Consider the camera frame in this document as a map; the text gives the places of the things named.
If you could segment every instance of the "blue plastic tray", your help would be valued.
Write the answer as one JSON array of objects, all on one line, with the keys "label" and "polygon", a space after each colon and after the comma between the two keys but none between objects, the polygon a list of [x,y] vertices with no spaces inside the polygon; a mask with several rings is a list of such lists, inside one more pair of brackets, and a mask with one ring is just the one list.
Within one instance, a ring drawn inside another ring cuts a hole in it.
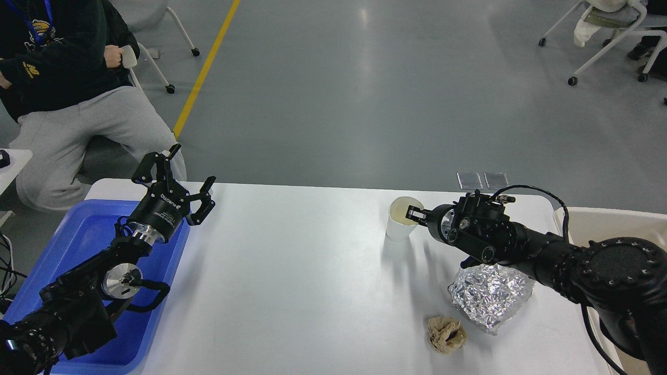
[{"label": "blue plastic tray", "polygon": [[[44,286],[109,247],[115,236],[114,223],[119,216],[131,214],[137,204],[129,201],[87,200],[69,210],[9,307],[5,321],[13,324],[38,309],[41,306],[39,291]],[[189,226],[183,223],[168,244],[155,244],[151,255],[141,258],[137,264],[143,277],[171,285],[188,233]],[[133,303],[146,305],[156,294],[142,288]],[[52,373],[124,375],[132,371],[143,360],[153,341],[164,305],[165,302],[144,314],[124,312],[115,323],[118,337],[92,354],[72,360],[61,356]]]}]

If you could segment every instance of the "black shoe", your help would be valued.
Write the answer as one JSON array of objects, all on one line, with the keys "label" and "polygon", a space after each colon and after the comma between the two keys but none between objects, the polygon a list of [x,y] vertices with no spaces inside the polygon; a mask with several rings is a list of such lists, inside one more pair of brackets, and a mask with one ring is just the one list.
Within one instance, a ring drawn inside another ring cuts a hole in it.
[{"label": "black shoe", "polygon": [[628,58],[632,60],[639,60],[644,56],[650,55],[651,54],[651,47],[647,47],[641,43],[637,43],[636,46],[632,49],[632,51],[628,52]]}]

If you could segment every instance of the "gray sweatpants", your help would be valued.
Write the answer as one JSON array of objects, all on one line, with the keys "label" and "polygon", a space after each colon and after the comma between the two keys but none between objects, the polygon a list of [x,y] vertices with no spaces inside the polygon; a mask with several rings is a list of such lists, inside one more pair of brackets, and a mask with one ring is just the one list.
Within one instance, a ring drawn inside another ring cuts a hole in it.
[{"label": "gray sweatpants", "polygon": [[[19,117],[21,132],[9,147],[29,149],[33,158],[17,176],[23,203],[40,211],[66,211],[90,190],[75,178],[94,135],[120,143],[136,160],[169,149],[176,140],[136,87],[120,87],[57,111]],[[175,179],[186,180],[181,152],[171,161]]]}]

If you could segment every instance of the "yellow floor line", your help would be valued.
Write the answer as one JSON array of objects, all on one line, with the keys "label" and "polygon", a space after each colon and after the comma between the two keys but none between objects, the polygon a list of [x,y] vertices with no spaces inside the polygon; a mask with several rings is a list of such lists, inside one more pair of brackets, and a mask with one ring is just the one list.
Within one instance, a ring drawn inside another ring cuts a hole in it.
[{"label": "yellow floor line", "polygon": [[201,85],[203,85],[204,79],[206,79],[206,75],[208,74],[209,69],[211,69],[211,65],[213,64],[213,60],[215,59],[215,55],[217,54],[217,50],[220,48],[220,45],[222,44],[222,39],[225,37],[227,29],[229,29],[229,24],[231,23],[231,19],[234,18],[234,13],[236,13],[236,8],[239,7],[240,1],[241,0],[234,0],[234,2],[231,4],[231,8],[229,8],[229,13],[227,13],[227,18],[225,18],[225,22],[222,24],[222,28],[220,29],[220,32],[217,34],[217,37],[213,42],[213,47],[211,47],[211,51],[209,52],[209,55],[206,58],[206,62],[204,62],[204,66],[201,68],[201,71],[199,72],[199,77],[197,77],[197,81],[195,81],[195,85],[192,87],[192,91],[190,91],[190,96],[187,97],[187,101],[183,106],[183,111],[181,111],[181,115],[178,117],[178,121],[176,121],[176,126],[173,128],[173,132],[174,135],[176,136],[176,139],[178,139],[179,135],[181,135],[181,131],[183,130],[183,126],[187,121],[187,117],[190,115],[190,111],[192,110],[192,107],[195,104],[195,100],[197,100],[197,95],[199,95],[199,90],[201,89]]}]

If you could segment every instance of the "hand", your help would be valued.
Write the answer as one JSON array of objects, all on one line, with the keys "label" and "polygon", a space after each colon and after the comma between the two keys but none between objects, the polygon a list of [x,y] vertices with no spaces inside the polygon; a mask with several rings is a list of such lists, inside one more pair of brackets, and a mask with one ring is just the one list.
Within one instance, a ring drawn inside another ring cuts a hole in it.
[{"label": "hand", "polygon": [[9,86],[11,86],[11,82],[7,81],[7,78],[5,78],[5,76],[2,75],[2,72],[0,71],[0,87],[3,89],[9,89]]},{"label": "hand", "polygon": [[123,49],[117,45],[108,45],[104,47],[104,60],[108,68],[121,66],[123,61]]}]

